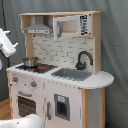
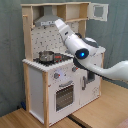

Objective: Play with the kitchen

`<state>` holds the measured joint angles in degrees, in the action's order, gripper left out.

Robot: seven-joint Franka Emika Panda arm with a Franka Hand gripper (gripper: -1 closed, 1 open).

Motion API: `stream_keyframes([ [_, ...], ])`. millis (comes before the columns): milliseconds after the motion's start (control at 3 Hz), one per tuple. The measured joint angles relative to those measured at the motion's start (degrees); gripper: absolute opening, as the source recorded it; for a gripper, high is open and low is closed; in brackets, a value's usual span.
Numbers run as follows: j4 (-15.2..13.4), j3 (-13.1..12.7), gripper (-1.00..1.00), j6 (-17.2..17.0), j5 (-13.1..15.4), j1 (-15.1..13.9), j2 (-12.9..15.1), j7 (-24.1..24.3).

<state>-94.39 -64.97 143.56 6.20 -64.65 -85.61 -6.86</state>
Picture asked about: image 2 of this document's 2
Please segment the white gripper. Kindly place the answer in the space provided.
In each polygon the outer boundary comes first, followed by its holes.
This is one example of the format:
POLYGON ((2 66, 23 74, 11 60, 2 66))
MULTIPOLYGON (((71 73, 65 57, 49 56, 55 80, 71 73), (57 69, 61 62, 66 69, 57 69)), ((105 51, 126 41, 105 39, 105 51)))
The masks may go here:
POLYGON ((68 36, 73 34, 71 28, 66 25, 61 19, 56 20, 55 25, 58 28, 59 34, 61 35, 63 41, 65 41, 68 36))

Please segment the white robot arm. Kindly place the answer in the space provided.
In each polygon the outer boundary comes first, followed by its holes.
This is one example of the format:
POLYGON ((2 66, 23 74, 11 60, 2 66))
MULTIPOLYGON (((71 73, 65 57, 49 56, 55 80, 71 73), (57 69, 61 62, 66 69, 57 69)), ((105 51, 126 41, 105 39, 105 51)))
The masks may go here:
POLYGON ((91 63, 93 56, 99 50, 95 40, 79 38, 61 19, 56 20, 55 25, 65 46, 74 56, 73 62, 77 67, 89 70, 101 77, 128 82, 128 60, 121 61, 108 69, 98 67, 91 63))

